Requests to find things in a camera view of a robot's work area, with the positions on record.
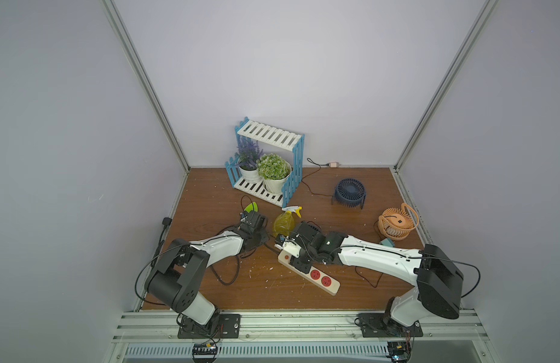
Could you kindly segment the beige power strip red sockets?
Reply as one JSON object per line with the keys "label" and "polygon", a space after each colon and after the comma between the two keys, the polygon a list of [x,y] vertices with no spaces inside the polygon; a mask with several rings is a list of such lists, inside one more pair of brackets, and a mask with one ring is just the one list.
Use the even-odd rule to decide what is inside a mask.
{"label": "beige power strip red sockets", "polygon": [[296,275],[301,276],[301,278],[304,278],[305,280],[314,284],[316,287],[319,287],[326,293],[329,293],[331,296],[335,296],[337,294],[340,289],[339,281],[315,267],[312,267],[308,273],[301,272],[300,270],[292,266],[292,257],[293,256],[291,254],[287,253],[286,251],[282,251],[278,255],[278,261]]}

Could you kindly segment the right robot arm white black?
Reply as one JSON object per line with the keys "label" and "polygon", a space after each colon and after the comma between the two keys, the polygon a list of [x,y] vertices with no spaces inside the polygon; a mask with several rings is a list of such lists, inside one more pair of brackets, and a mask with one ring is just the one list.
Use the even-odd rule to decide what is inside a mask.
{"label": "right robot arm white black", "polygon": [[278,234],[275,246],[291,256],[288,264],[301,274],[311,272],[315,263],[352,266],[411,284],[410,291],[387,304],[387,325],[410,327],[429,316],[450,320],[460,316],[464,275],[456,261],[435,245],[421,250],[387,247],[338,231],[324,235],[301,222],[287,235]]}

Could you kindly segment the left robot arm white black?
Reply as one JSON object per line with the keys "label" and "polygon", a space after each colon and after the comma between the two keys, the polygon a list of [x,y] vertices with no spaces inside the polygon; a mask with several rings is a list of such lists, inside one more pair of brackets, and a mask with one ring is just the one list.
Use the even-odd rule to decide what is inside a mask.
{"label": "left robot arm white black", "polygon": [[173,240],[157,257],[145,280],[145,291],[196,326],[213,331],[220,311],[199,292],[204,276],[219,261],[237,259],[265,244],[269,240],[267,223],[267,217],[261,213],[243,212],[239,223],[214,237]]}

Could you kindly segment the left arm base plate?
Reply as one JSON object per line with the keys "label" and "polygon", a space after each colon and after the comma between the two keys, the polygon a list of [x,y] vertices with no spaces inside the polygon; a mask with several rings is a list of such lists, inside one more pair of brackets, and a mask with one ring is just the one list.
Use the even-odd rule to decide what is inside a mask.
{"label": "left arm base plate", "polygon": [[180,314],[177,318],[179,339],[238,339],[242,316],[217,312],[206,325]]}

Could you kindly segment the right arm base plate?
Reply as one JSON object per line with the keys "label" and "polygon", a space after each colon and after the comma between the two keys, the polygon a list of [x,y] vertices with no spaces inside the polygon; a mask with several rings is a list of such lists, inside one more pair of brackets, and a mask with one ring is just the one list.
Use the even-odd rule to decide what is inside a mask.
{"label": "right arm base plate", "polygon": [[364,338],[412,338],[424,335],[418,322],[406,327],[385,313],[360,313],[355,318],[354,324],[361,329]]}

